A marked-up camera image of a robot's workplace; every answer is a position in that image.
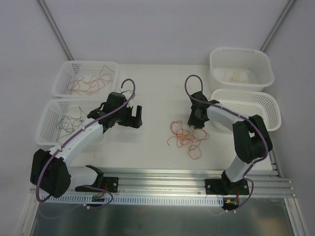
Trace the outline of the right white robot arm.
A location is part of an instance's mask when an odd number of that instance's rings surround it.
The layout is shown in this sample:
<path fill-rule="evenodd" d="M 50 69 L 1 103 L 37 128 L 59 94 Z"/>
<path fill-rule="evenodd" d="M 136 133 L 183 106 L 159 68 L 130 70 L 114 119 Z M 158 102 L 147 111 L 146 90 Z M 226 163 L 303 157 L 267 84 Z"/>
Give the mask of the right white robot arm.
<path fill-rule="evenodd" d="M 264 160 L 273 145 L 261 116 L 240 115 L 216 100 L 207 101 L 199 91 L 189 95 L 191 114 L 188 126 L 203 128 L 211 120 L 225 126 L 233 133 L 236 157 L 223 171 L 220 179 L 210 179 L 210 190 L 216 194 L 228 195 L 244 186 L 245 175 L 257 162 Z"/>

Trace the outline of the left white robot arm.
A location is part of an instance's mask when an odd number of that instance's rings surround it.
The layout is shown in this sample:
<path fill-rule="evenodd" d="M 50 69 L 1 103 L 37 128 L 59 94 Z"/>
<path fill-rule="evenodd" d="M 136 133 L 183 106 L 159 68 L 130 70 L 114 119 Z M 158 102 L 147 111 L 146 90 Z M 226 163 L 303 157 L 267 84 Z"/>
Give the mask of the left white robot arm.
<path fill-rule="evenodd" d="M 55 198 L 68 189 L 77 192 L 116 192 L 117 187 L 110 187 L 112 181 L 106 180 L 104 172 L 97 167 L 87 165 L 72 168 L 70 164 L 85 147 L 115 124 L 132 128 L 142 125 L 142 107 L 137 106 L 136 115 L 132 115 L 130 102 L 134 96 L 135 93 L 130 90 L 111 92 L 105 102 L 90 111 L 83 124 L 63 144 L 49 150 L 37 150 L 33 155 L 30 176 L 36 190 L 43 190 Z"/>

